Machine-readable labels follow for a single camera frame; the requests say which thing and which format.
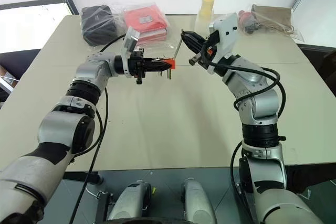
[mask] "metal pin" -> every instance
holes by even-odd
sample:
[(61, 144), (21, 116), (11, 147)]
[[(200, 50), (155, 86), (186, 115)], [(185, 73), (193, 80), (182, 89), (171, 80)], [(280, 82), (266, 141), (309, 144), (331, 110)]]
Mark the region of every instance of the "metal pin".
[(177, 56), (177, 53), (178, 51), (180, 50), (180, 46), (181, 46), (181, 43), (182, 43), (182, 37), (180, 38), (180, 42), (178, 42), (179, 44), (177, 45), (177, 48), (175, 50), (175, 53), (174, 53), (174, 60), (176, 59), (176, 56)]

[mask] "gray floor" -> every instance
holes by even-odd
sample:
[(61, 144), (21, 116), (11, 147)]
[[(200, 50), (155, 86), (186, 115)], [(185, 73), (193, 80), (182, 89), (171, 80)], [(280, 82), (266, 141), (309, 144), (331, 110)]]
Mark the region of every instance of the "gray floor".
[[(227, 168), (126, 170), (100, 172), (100, 175), (104, 177), (103, 184), (88, 185), (93, 193), (107, 190), (114, 194), (113, 201), (115, 201), (128, 184), (142, 179), (156, 188), (152, 196), (150, 216), (181, 219), (183, 218), (183, 204), (180, 201), (181, 184), (184, 179), (193, 177), (206, 191), (215, 209), (218, 224), (248, 223), (244, 213), (237, 207)], [(45, 209), (44, 219), (39, 223), (68, 223), (81, 186), (80, 182), (63, 180)], [(304, 199), (306, 204), (325, 224), (335, 223), (336, 186), (331, 182), (325, 182), (310, 189), (310, 199)], [(93, 223), (96, 210), (97, 200), (85, 192), (74, 223)]]

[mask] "red object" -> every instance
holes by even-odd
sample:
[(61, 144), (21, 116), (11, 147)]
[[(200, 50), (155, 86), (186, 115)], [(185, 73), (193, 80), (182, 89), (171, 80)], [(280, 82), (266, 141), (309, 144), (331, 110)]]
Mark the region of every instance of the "red object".
[(150, 5), (124, 12), (127, 26), (140, 32), (139, 42), (165, 40), (167, 22), (157, 5)]
[(166, 62), (166, 63), (168, 63), (168, 64), (170, 64), (170, 65), (172, 65), (172, 67), (171, 67), (171, 69), (175, 69), (175, 67), (176, 67), (176, 62), (175, 62), (175, 60), (174, 59), (169, 59), (169, 60), (163, 60), (164, 62)]

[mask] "orange object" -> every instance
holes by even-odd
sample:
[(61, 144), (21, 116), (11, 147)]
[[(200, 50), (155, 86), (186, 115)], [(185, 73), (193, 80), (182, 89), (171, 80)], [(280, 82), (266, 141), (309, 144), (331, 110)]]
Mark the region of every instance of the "orange object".
[(164, 62), (172, 65), (171, 69), (175, 69), (176, 64), (175, 64), (175, 60), (174, 59), (168, 59), (168, 60), (163, 60)]

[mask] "beige tabletop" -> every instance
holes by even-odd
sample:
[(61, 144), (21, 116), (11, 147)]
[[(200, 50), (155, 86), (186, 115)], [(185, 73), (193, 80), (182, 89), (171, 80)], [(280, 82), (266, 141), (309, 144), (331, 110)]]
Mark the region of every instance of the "beige tabletop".
[[(171, 57), (181, 28), (191, 30), (195, 16), (168, 19), (167, 41), (146, 45), (145, 57)], [(107, 51), (119, 53), (121, 43)], [(79, 16), (63, 19), (0, 110), (0, 169), (36, 148), (42, 118), (65, 95), (77, 66), (100, 48), (82, 39)], [(287, 103), (278, 128), (287, 137), (285, 163), (335, 162), (335, 97), (291, 38), (240, 35), (234, 53), (281, 74)], [(143, 85), (125, 76), (110, 79), (109, 120), (95, 170), (229, 166), (242, 139), (234, 97), (219, 76), (189, 66), (192, 55), (181, 46), (171, 80), (157, 73), (148, 73)], [(103, 95), (97, 109), (104, 118)], [(88, 170), (92, 156), (76, 158), (68, 171)]]

